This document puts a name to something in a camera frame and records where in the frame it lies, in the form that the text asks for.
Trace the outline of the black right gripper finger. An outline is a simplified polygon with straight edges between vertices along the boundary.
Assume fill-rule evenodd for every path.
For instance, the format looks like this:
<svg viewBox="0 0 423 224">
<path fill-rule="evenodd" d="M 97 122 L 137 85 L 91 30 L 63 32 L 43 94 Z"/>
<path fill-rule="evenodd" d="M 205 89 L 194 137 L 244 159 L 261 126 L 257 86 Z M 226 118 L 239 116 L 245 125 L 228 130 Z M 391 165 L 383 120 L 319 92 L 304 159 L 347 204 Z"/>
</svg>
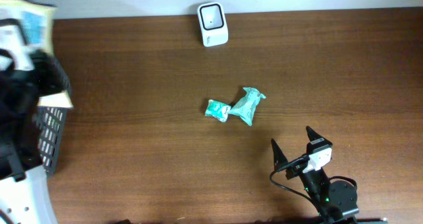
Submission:
<svg viewBox="0 0 423 224">
<path fill-rule="evenodd" d="M 274 171 L 277 171 L 284 167 L 288 163 L 288 160 L 274 139 L 271 139 L 271 146 L 274 157 Z"/>
<path fill-rule="evenodd" d="M 310 144 L 318 144 L 318 143 L 326 143 L 327 140 L 319 135 L 315 130 L 313 130 L 310 126 L 306 128 L 307 137 L 309 138 Z"/>
</svg>

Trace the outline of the mint green wipes pack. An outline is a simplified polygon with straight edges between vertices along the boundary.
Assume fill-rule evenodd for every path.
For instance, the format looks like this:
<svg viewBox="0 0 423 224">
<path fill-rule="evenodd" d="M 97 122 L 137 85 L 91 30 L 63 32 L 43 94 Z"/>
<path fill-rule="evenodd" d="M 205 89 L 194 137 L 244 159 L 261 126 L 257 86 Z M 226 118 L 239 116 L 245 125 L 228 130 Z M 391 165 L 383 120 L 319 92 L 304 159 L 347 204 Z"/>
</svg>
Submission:
<svg viewBox="0 0 423 224">
<path fill-rule="evenodd" d="M 253 87 L 243 87 L 245 96 L 230 109 L 229 114 L 239 116 L 248 126 L 252 126 L 256 107 L 266 96 Z"/>
</svg>

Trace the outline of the teal Kleenex tissue pack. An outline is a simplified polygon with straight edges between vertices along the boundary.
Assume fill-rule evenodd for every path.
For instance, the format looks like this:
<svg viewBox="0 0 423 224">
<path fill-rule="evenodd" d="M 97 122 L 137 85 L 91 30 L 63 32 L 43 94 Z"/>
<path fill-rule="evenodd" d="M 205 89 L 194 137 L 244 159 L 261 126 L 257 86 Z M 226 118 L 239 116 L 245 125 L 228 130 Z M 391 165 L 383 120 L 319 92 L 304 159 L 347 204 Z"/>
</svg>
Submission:
<svg viewBox="0 0 423 224">
<path fill-rule="evenodd" d="M 208 106 L 205 111 L 205 116 L 211 116 L 220 122 L 227 121 L 231 106 L 216 100 L 208 100 Z"/>
</svg>

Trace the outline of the yellow noodle packet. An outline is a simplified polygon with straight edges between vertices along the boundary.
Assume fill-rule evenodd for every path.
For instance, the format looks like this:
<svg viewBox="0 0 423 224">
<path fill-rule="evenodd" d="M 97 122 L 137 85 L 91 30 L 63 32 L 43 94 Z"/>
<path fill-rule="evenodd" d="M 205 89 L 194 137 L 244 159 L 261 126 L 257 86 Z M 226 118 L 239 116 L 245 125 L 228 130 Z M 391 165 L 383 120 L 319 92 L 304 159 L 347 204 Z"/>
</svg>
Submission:
<svg viewBox="0 0 423 224">
<path fill-rule="evenodd" d="M 48 75 L 53 75 L 53 71 L 39 58 L 40 52 L 54 56 L 52 28 L 55 11 L 56 7 L 53 5 L 29 0 L 1 0 L 1 19 L 17 19 L 20 22 L 28 40 L 29 55 L 34 65 L 32 71 L 16 70 L 9 53 L 1 49 L 1 76 L 3 79 L 9 77 L 33 83 L 38 87 L 42 98 L 64 91 L 58 81 L 48 79 Z"/>
</svg>

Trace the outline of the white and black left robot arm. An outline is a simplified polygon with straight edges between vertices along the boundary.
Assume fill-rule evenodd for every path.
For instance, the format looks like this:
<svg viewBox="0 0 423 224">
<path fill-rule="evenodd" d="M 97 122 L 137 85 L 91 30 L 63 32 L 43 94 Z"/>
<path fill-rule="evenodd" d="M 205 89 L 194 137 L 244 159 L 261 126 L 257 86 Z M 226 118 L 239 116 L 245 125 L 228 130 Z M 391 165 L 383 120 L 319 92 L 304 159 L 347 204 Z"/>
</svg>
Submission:
<svg viewBox="0 0 423 224">
<path fill-rule="evenodd" d="M 52 57 L 30 54 L 32 68 L 12 62 L 1 72 L 1 222 L 57 223 L 38 150 L 41 127 L 33 120 L 41 96 L 62 89 Z"/>
</svg>

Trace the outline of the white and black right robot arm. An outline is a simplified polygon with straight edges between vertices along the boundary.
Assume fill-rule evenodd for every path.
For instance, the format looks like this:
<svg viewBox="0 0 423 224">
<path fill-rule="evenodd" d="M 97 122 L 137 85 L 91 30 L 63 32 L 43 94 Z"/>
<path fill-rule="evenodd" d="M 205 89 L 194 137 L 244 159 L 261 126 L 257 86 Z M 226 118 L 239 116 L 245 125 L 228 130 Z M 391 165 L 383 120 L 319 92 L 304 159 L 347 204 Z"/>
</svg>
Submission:
<svg viewBox="0 0 423 224">
<path fill-rule="evenodd" d="M 344 176 L 327 176 L 323 167 L 332 161 L 333 143 L 311 127 L 306 128 L 309 142 L 302 156 L 289 161 L 274 139 L 271 140 L 274 170 L 270 173 L 273 185 L 301 196 L 317 210 L 321 223 L 356 223 L 358 185 Z M 288 180 L 300 178 L 305 193 L 288 188 L 273 179 L 275 174 L 285 172 Z"/>
</svg>

